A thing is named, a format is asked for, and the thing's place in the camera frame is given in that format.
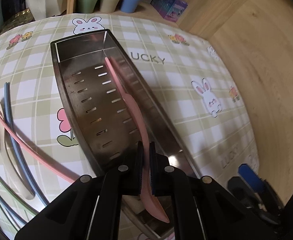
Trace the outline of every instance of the purple box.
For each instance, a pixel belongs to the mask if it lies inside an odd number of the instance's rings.
[[[188,6],[182,0],[155,0],[151,4],[163,19],[171,22],[176,22]]]

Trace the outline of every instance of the tray rim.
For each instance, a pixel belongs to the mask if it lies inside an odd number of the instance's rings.
[[[62,101],[62,105],[63,105],[63,107],[65,109],[65,112],[66,112],[67,116],[71,117],[70,119],[68,119],[69,122],[70,122],[71,128],[73,129],[74,134],[76,134],[76,135],[80,134],[81,135],[81,136],[77,137],[77,140],[79,142],[79,146],[83,150],[83,152],[85,154],[85,157],[88,159],[88,161],[89,161],[89,163],[90,163],[95,175],[96,176],[103,176],[105,174],[105,172],[102,170],[102,168],[98,164],[97,160],[95,159],[94,155],[92,154],[92,150],[91,150],[90,146],[88,145],[88,143],[86,142],[86,140],[84,139],[84,137],[82,135],[82,132],[80,130],[80,127],[79,127],[79,125],[78,125],[78,123],[77,123],[77,121],[75,119],[75,113],[72,110],[72,108],[70,107],[71,102],[69,100],[69,97],[66,94],[66,87],[65,87],[65,84],[63,82],[62,75],[61,75],[61,72],[60,72],[60,68],[59,68],[59,65],[58,65],[59,64],[59,62],[58,62],[59,56],[58,56],[57,47],[56,47],[56,45],[59,42],[67,41],[67,40],[70,40],[70,39],[75,39],[75,38],[79,38],[79,37],[83,37],[83,36],[88,36],[88,35],[91,35],[93,33],[107,33],[107,34],[109,34],[109,37],[117,45],[117,47],[119,48],[122,56],[126,59],[126,61],[131,63],[133,66],[135,66],[135,64],[129,58],[128,54],[125,52],[125,50],[123,49],[121,44],[118,42],[118,40],[115,38],[115,36],[111,32],[111,30],[109,30],[109,29],[97,30],[97,31],[81,33],[81,34],[77,34],[77,35],[64,37],[64,38],[61,38],[59,40],[52,41],[50,43],[50,47],[51,47],[51,54],[52,54],[53,70],[54,70],[56,82],[57,82],[57,85],[58,85],[57,87],[58,87],[58,90],[59,90],[60,98],[61,98],[61,101]],[[164,111],[164,109],[161,106],[160,102],[155,97],[154,93],[152,92],[152,90],[150,89],[149,85],[147,84],[147,82],[142,77],[141,73],[138,71],[137,67],[136,67],[136,70],[137,71],[134,71],[134,70],[133,71],[136,74],[137,79],[139,80],[139,82],[143,86],[143,89],[145,90],[145,92],[147,93],[149,98],[154,103],[154,106],[156,107],[158,113],[161,115],[162,119],[164,120],[164,122],[167,125],[168,129],[171,131],[171,133],[172,133],[173,137],[175,138],[176,142],[180,145],[180,147],[182,149],[181,155],[183,155],[183,157],[186,159],[187,164],[189,165],[189,168],[190,168],[189,171],[184,171],[184,172],[186,172],[188,176],[195,177],[195,178],[196,177],[200,178],[201,177],[201,172],[198,169],[194,159],[192,158],[192,155],[190,154],[187,146],[185,145],[183,140],[180,138],[176,128],[172,124],[172,122],[169,119],[167,113]]]

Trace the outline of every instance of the cartoon rabbit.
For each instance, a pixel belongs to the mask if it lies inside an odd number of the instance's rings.
[[[101,21],[101,17],[93,17],[90,20],[88,20],[88,22],[81,18],[73,19],[72,23],[76,25],[73,33],[79,34],[97,30],[104,30],[104,27],[98,23],[99,21]]]
[[[217,96],[211,92],[211,85],[206,78],[202,79],[202,86],[197,81],[191,82],[195,91],[202,97],[202,101],[208,113],[212,117],[217,117],[218,112],[222,111],[222,105]]]

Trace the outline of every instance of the pink utensil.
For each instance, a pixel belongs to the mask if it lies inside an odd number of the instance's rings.
[[[142,203],[144,204],[145,209],[155,218],[169,223],[169,218],[166,215],[163,207],[161,206],[159,200],[152,195],[151,185],[150,185],[150,146],[149,146],[149,136],[147,129],[145,127],[145,123],[143,120],[143,116],[141,114],[140,108],[137,105],[134,98],[127,94],[122,87],[122,84],[110,62],[110,60],[105,58],[106,67],[110,71],[110,74],[115,82],[115,86],[120,93],[123,101],[129,109],[129,112],[141,134],[142,143],[143,143],[143,171],[142,171],[142,188],[140,198]]]

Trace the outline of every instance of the metal rivet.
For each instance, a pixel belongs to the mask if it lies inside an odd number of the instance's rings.
[[[90,181],[90,176],[89,175],[83,175],[81,178],[80,178],[80,181],[83,182],[83,183],[86,183],[86,182],[89,182]]]
[[[127,165],[120,165],[120,166],[118,167],[118,170],[119,170],[119,171],[127,171],[127,170],[128,170],[128,166],[127,166]]]
[[[172,172],[172,171],[174,171],[174,167],[172,167],[172,166],[166,166],[165,167],[165,171],[166,172]]]
[[[204,183],[206,183],[206,184],[210,184],[210,183],[212,182],[212,178],[209,177],[209,176],[204,176],[204,177],[202,178],[202,181],[203,181]]]

